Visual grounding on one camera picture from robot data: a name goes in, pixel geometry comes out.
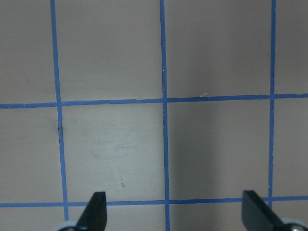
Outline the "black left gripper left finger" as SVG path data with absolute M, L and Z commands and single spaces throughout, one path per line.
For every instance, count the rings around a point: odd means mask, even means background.
M 79 220 L 77 231 L 104 231 L 107 224 L 107 204 L 105 192 L 95 192 Z

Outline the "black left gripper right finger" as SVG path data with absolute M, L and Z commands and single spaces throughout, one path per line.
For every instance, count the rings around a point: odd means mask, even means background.
M 255 191 L 242 193 L 242 223 L 247 231 L 288 231 L 289 226 L 268 207 Z

